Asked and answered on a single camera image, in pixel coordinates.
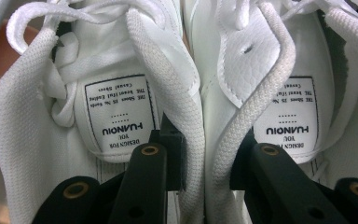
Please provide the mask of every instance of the white shoelace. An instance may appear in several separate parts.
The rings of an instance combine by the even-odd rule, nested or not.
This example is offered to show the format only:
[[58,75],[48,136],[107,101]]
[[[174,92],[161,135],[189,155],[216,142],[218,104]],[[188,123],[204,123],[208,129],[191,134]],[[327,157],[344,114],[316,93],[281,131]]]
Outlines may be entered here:
[[[18,9],[9,21],[7,37],[10,45],[19,53],[27,50],[23,40],[26,24],[35,17],[47,16],[43,29],[55,30],[59,21],[87,21],[94,24],[106,24],[126,14],[130,39],[107,49],[99,55],[77,59],[78,40],[74,33],[63,35],[60,40],[63,48],[58,48],[56,63],[48,63],[49,73],[45,76],[44,90],[47,96],[57,99],[52,109],[52,117],[61,126],[73,124],[74,99],[77,80],[95,74],[93,71],[112,66],[124,60],[136,59],[147,69],[146,78],[153,86],[157,101],[173,125],[186,139],[186,190],[181,191],[179,202],[182,223],[201,223],[203,220],[203,166],[204,166],[204,132],[202,115],[199,107],[189,95],[188,88],[179,79],[159,46],[148,36],[137,9],[150,16],[159,32],[164,32],[166,19],[162,6],[152,0],[109,0],[81,9],[69,8],[70,2],[31,3]],[[98,13],[105,7],[116,6],[108,12]],[[178,50],[184,55],[186,47]],[[190,61],[184,66],[195,68]]]
[[[217,149],[213,161],[213,195],[215,197],[213,215],[215,216],[215,220],[224,221],[226,223],[240,222],[237,220],[238,213],[236,212],[236,208],[232,207],[232,205],[235,204],[235,199],[229,190],[228,183],[232,164],[242,139],[250,130],[258,116],[267,108],[267,105],[272,100],[276,91],[278,91],[291,75],[296,58],[294,56],[295,47],[286,28],[281,23],[282,20],[289,20],[297,13],[310,13],[320,8],[326,14],[327,23],[351,45],[346,50],[347,56],[351,55],[352,57],[356,57],[356,54],[352,54],[353,51],[356,51],[358,54],[358,14],[344,1],[303,0],[301,2],[294,2],[285,0],[283,2],[289,11],[283,15],[282,18],[277,17],[272,5],[262,1],[258,3],[272,32],[281,42],[282,49],[275,66],[267,74],[262,83],[260,83],[253,95],[241,107],[236,117],[227,126],[226,132]],[[237,1],[235,25],[238,30],[243,29],[249,22],[249,4],[250,1],[248,0]],[[349,65],[350,71],[344,100],[328,134],[327,139],[329,139],[329,142],[324,144],[323,149],[331,147],[339,140],[356,106],[358,98],[358,60],[352,60],[351,63],[352,64]],[[324,162],[312,179],[319,179],[327,165],[328,163]]]

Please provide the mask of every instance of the white label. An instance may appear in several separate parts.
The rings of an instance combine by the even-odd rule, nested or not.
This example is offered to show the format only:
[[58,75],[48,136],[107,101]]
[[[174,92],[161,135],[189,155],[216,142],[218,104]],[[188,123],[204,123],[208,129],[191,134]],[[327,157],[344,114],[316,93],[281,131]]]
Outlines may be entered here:
[[93,143],[102,153],[131,153],[156,129],[145,75],[120,77],[85,86]]
[[311,152],[318,137],[312,77],[290,77],[254,125],[255,140],[289,154]]

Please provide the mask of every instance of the white sneaker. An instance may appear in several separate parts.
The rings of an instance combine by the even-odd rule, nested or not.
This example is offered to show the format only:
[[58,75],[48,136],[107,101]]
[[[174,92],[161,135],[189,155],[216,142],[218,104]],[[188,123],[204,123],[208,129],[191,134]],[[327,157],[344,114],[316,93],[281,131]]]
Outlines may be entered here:
[[[182,42],[179,3],[78,2],[25,5],[7,27],[21,54],[0,80],[0,164],[12,223],[31,222],[64,179],[104,182],[123,172],[162,113],[186,138],[186,189],[180,212],[170,203],[169,222],[202,222],[200,79]],[[39,16],[45,24],[28,47],[24,28]],[[60,21],[75,23],[58,38]]]
[[[347,88],[334,119],[332,68],[318,8],[350,49]],[[247,216],[243,194],[229,190],[229,177],[252,128],[258,142],[280,145],[298,163],[315,160],[345,131],[358,98],[358,80],[350,81],[358,76],[358,15],[339,0],[197,0],[185,5],[185,26],[201,78],[207,219],[240,223]],[[345,141],[357,142],[358,134]],[[355,163],[348,169],[357,169]]]

